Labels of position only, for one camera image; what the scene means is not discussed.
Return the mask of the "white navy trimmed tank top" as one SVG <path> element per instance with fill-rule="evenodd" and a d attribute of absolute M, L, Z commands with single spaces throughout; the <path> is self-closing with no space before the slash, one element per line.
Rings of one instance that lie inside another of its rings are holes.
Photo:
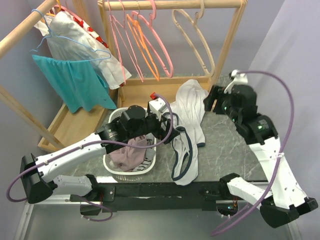
<path fill-rule="evenodd" d="M 170 104 L 173 127 L 180 132 L 171 142 L 175 154 L 171 178 L 186 186 L 198 177 L 198 148 L 206 145 L 201 122 L 205 115 L 204 99 L 209 95 L 195 79 L 183 83 Z"/>

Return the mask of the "black white striped tank top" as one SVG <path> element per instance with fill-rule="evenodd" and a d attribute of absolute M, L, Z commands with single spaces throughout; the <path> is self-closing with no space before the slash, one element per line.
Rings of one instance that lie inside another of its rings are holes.
<path fill-rule="evenodd" d="M 151 166 L 152 162 L 152 160 L 144 160 L 139 166 L 135 167 L 132 172 L 144 171 Z"/>

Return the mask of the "mauve tank top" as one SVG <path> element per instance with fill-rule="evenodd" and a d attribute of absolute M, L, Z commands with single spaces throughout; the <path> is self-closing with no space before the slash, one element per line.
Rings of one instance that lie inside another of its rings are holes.
<path fill-rule="evenodd" d="M 122 171 L 128 172 L 138 167 L 144 161 L 145 153 L 145 148 L 124 146 L 111 152 L 109 155 L 114 165 Z"/>

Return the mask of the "beige wooden hanger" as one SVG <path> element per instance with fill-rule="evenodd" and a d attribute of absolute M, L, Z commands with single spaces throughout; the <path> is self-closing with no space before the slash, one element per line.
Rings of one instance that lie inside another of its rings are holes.
<path fill-rule="evenodd" d="M 183 9 L 174 9 L 171 12 L 171 16 L 172 16 L 172 21 L 175 24 L 175 26 L 180 30 L 182 36 L 185 38 L 185 40 L 187 41 L 187 43 L 189 44 L 189 46 L 191 47 L 191 49 L 193 50 L 193 53 L 195 54 L 205 76 L 207 76 L 208 78 L 213 77 L 214 72 L 215 72 L 215 62 L 214 62 L 214 58 L 212 55 L 212 52 L 210 50 L 210 47 L 204 37 L 204 35 L 202 34 L 201 30 L 198 27 L 198 20 L 201 19 L 204 16 L 204 12 L 205 12 L 205 1 L 204 0 L 199 0 L 200 3 L 200 11 L 196 12 L 194 15 L 194 18 L 191 18 L 191 16 Z M 180 13 L 183 17 L 185 17 L 186 20 L 189 21 L 189 23 L 192 25 L 192 27 L 194 28 L 195 32 L 197 33 L 199 39 L 201 40 L 203 47 L 205 49 L 205 52 L 207 54 L 209 63 L 210 63 L 210 70 L 206 67 L 205 62 L 203 61 L 200 53 L 198 52 L 196 46 L 194 45 L 194 43 L 192 42 L 192 40 L 189 38 L 189 36 L 187 35 L 186 31 L 183 29 L 183 27 L 179 24 L 179 22 L 176 19 L 176 13 Z"/>

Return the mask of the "orange plastic hanger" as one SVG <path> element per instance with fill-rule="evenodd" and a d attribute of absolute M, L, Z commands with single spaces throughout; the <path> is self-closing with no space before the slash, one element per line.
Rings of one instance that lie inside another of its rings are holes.
<path fill-rule="evenodd" d="M 157 81 L 159 81 L 160 74 L 159 74 L 158 68 L 154 62 L 154 59 L 151 56 L 151 53 L 147 47 L 144 33 L 142 31 L 140 23 L 138 22 L 138 20 L 133 19 L 129 14 L 126 14 L 126 20 L 127 20 L 129 29 L 133 35 L 133 38 L 136 42 L 136 45 L 137 45 L 145 63 L 146 63 L 146 65 L 148 66 L 149 70 L 151 71 L 151 73 L 153 74 L 155 79 Z"/>

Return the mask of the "thin pink wire hanger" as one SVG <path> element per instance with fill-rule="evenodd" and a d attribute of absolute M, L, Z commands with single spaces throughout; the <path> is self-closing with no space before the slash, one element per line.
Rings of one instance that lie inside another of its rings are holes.
<path fill-rule="evenodd" d="M 123 76 L 123 83 L 121 84 L 121 86 L 123 86 L 126 83 L 126 73 L 125 73 L 125 68 L 123 66 L 123 62 L 122 62 L 122 56 L 121 56 L 121 52 L 119 49 L 119 44 L 118 44 L 118 38 L 117 38 L 117 34 L 116 34 L 116 25 L 115 25 L 115 21 L 114 21 L 114 16 L 112 14 L 111 11 L 111 6 L 110 6 L 110 1 L 107 1 L 108 4 L 108 10 L 109 10 L 109 19 L 110 19 L 110 25 L 111 25 L 111 29 L 112 29 L 112 34 L 113 34 L 113 39 L 114 39 L 114 43 L 115 43 L 115 47 L 117 50 L 117 56 L 118 56 L 118 61 L 120 63 L 120 67 L 122 70 L 122 76 Z"/>

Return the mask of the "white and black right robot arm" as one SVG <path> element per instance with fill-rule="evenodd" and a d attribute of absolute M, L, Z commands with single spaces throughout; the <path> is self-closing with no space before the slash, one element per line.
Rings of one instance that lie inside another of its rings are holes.
<path fill-rule="evenodd" d="M 259 209 L 272 228 L 286 225 L 318 208 L 298 184 L 281 150 L 281 141 L 272 120 L 258 113 L 257 94 L 248 85 L 231 89 L 214 85 L 203 101 L 206 111 L 228 116 L 236 131 L 256 156 L 269 182 L 266 189 L 247 182 L 236 173 L 220 178 L 219 193 L 224 199 L 239 197 Z"/>

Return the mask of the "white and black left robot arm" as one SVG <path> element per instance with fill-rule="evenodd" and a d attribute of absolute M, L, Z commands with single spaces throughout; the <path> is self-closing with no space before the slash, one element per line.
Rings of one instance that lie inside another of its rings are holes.
<path fill-rule="evenodd" d="M 72 167 L 94 157 L 102 157 L 123 147 L 137 150 L 168 144 L 180 132 L 174 128 L 174 114 L 161 107 L 138 105 L 118 108 L 112 120 L 83 140 L 56 152 L 42 156 L 32 153 L 22 157 L 20 179 L 30 204 L 40 203 L 52 195 L 79 195 L 88 201 L 96 200 L 100 188 L 92 174 L 81 177 L 65 176 Z"/>

